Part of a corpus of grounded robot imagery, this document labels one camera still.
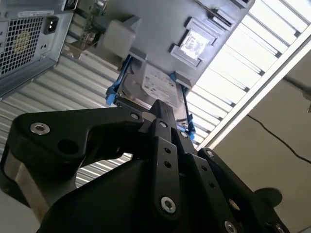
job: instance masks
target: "metal frame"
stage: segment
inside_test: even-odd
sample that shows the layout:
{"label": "metal frame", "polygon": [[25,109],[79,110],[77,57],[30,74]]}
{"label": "metal frame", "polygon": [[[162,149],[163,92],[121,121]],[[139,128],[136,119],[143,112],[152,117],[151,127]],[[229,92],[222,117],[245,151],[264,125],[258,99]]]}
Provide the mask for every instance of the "metal frame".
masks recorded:
{"label": "metal frame", "polygon": [[207,146],[214,149],[310,50],[311,26],[297,38],[268,72],[246,93],[232,111],[200,144],[200,147]]}

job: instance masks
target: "ceiling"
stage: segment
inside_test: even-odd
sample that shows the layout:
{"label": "ceiling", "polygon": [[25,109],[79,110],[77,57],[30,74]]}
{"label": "ceiling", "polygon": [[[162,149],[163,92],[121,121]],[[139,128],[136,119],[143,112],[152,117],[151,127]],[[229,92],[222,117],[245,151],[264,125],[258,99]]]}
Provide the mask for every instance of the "ceiling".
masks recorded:
{"label": "ceiling", "polygon": [[[289,73],[311,86],[311,52]],[[299,155],[311,160],[310,102],[281,81],[250,112]],[[283,194],[276,208],[293,233],[311,226],[311,165],[296,158],[258,123],[245,117],[215,148],[216,153],[253,190],[275,187]]]}

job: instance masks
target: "slatted panel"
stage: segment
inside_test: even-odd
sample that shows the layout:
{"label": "slatted panel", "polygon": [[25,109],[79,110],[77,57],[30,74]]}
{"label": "slatted panel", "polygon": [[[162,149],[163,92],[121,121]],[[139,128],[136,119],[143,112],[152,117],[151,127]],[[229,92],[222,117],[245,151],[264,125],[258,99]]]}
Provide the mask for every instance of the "slatted panel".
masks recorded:
{"label": "slatted panel", "polygon": [[217,138],[218,132],[235,116],[231,112],[237,113],[242,103],[252,98],[263,80],[271,77],[267,73],[282,65],[277,61],[292,54],[288,48],[302,33],[309,33],[306,29],[311,17],[304,8],[310,9],[311,2],[255,1],[187,96],[194,125],[199,130],[194,139],[198,148]]}

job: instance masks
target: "screw hole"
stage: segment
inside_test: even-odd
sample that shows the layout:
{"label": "screw hole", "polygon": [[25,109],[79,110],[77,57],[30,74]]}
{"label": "screw hole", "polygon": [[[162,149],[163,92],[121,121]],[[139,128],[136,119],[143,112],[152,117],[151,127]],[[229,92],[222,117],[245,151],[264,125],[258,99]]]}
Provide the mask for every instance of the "screw hole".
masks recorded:
{"label": "screw hole", "polygon": [[212,182],[208,183],[211,188],[215,188],[215,185]]}
{"label": "screw hole", "polygon": [[172,209],[173,205],[169,200],[166,200],[164,203],[165,203],[167,208],[169,208],[170,210]]}
{"label": "screw hole", "polygon": [[170,150],[170,149],[168,149],[168,148],[165,148],[164,150],[165,150],[165,152],[167,152],[168,154],[170,154],[170,153],[171,153],[171,150]]}
{"label": "screw hole", "polygon": [[164,162],[164,165],[165,165],[167,168],[171,168],[171,167],[172,167],[172,165],[171,165],[169,162],[167,162],[167,161]]}
{"label": "screw hole", "polygon": [[65,154],[75,154],[78,152],[78,145],[71,140],[63,139],[58,143],[58,149]]}
{"label": "screw hole", "polygon": [[42,125],[37,125],[35,129],[41,132],[45,130],[45,128]]}

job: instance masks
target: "metal louver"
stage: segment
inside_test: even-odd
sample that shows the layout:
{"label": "metal louver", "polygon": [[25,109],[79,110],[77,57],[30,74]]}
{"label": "metal louver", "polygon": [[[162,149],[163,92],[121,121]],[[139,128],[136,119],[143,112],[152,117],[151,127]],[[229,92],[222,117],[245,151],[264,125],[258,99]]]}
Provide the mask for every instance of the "metal louver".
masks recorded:
{"label": "metal louver", "polygon": [[[308,0],[256,0],[188,94],[197,149],[216,146],[311,49],[310,12]],[[70,35],[81,34],[84,21],[74,17],[68,42],[74,41]],[[15,117],[27,112],[107,107],[105,92],[117,76],[116,67],[89,52],[80,60],[63,54],[58,67],[0,102],[0,155]],[[81,168],[77,186],[129,160],[125,154]]]}
{"label": "metal louver", "polygon": [[241,113],[246,104],[310,36],[306,9],[311,9],[307,0],[255,1],[187,97],[197,149],[215,147],[232,122],[236,125],[247,114]]}

